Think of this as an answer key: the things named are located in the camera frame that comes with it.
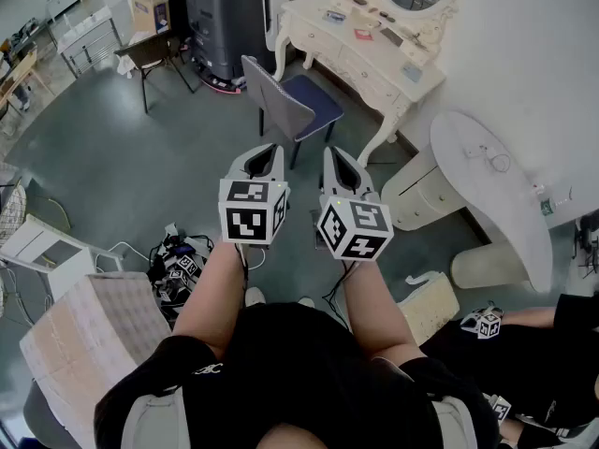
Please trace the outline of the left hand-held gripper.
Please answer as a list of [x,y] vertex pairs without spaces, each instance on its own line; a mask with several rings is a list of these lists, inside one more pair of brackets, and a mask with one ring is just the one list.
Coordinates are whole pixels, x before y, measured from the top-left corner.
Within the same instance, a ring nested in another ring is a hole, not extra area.
[[266,144],[238,156],[219,182],[218,210],[226,242],[271,245],[287,212],[285,150]]

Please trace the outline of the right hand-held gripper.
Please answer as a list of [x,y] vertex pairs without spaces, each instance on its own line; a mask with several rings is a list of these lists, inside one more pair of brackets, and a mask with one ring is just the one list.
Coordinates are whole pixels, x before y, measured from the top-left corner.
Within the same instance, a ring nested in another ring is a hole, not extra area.
[[316,228],[336,260],[375,261],[394,236],[388,205],[344,198],[374,190],[370,174],[339,147],[324,150],[325,205]]

